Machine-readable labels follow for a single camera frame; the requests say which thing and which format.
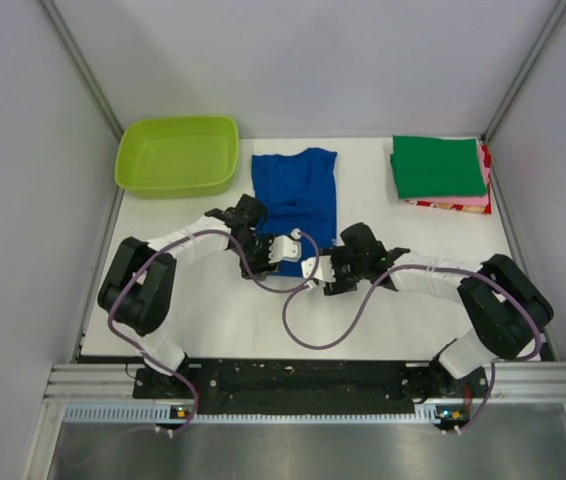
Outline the blue printed t shirt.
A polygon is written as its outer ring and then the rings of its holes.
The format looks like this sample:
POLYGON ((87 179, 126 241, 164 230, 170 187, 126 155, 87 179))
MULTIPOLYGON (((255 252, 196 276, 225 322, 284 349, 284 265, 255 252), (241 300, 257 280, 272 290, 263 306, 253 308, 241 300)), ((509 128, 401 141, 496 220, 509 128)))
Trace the blue printed t shirt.
POLYGON ((294 155, 254 155, 251 178, 256 199, 267 218, 261 235, 285 235, 300 229, 319 249, 337 239, 337 189, 334 175, 337 153, 318 147, 294 155))

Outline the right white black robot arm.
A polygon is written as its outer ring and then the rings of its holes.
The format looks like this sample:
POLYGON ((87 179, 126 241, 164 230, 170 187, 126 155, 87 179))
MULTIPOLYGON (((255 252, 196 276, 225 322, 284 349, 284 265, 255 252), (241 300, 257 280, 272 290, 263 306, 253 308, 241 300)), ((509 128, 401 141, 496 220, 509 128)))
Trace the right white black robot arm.
POLYGON ((454 262, 396 247, 388 249, 370 227, 357 223, 339 246, 323 249, 316 272, 325 295, 373 289, 420 293, 461 305, 471 328, 429 362, 429 380, 439 394, 461 389, 467 376, 497 360, 528 360, 539 354, 541 332, 553 319, 548 300, 508 256, 454 262))

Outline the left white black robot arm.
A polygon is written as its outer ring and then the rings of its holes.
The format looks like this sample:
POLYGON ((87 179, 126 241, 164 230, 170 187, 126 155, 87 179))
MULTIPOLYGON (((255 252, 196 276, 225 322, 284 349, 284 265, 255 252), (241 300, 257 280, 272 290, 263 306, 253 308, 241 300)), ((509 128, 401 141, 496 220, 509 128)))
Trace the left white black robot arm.
POLYGON ((231 251, 243 278, 262 281, 277 269, 271 259, 275 236, 257 232, 266 218, 265 205, 244 194, 235 206, 214 208, 188 227, 149 241, 127 237, 118 246, 97 304, 107 313, 110 332, 157 371, 155 384, 166 395, 183 394, 190 382, 180 366, 186 353, 166 326, 177 272, 231 251))

